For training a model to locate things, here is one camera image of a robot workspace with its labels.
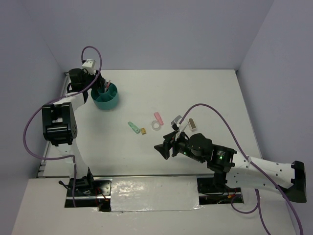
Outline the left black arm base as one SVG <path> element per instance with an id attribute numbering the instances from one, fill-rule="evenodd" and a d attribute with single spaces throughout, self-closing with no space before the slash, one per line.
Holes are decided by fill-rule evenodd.
<path id="1" fill-rule="evenodd" d="M 85 192 L 75 191 L 74 201 L 72 190 L 66 193 L 65 208 L 94 208 L 100 212 L 111 212 L 112 180 L 96 180 L 93 189 Z"/>

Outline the yellow binder clip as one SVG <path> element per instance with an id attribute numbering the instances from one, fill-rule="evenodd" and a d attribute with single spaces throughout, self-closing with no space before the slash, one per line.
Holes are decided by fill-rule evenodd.
<path id="1" fill-rule="evenodd" d="M 140 132 L 141 132 L 142 135 L 145 135 L 147 133 L 145 128 L 141 128 Z"/>

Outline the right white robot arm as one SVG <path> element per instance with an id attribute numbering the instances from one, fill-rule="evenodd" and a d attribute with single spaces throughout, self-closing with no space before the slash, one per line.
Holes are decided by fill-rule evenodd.
<path id="1" fill-rule="evenodd" d="M 291 202 L 306 203 L 306 174 L 304 163 L 276 163 L 213 144 L 203 134 L 188 137 L 176 132 L 165 135 L 162 144 L 154 148 L 164 159 L 183 154 L 197 162 L 206 163 L 214 172 L 213 188 L 224 191 L 231 188 L 256 188 L 275 193 L 283 192 Z"/>

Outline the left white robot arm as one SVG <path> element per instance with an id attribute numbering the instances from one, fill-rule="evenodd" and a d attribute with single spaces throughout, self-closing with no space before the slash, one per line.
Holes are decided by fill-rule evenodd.
<path id="1" fill-rule="evenodd" d="M 70 172 L 69 189 L 91 195 L 96 183 L 77 146 L 78 127 L 74 111 L 86 103 L 89 89 L 104 87 L 105 79 L 99 70 L 87 68 L 71 69 L 67 74 L 70 82 L 65 96 L 42 107 L 43 135 L 66 163 L 74 167 Z"/>

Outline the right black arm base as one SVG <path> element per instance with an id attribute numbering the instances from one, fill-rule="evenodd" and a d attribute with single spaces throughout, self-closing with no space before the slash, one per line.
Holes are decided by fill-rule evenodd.
<path id="1" fill-rule="evenodd" d="M 217 205 L 244 203 L 240 188 L 226 189 L 217 188 L 213 185 L 213 178 L 197 178 L 199 204 Z"/>

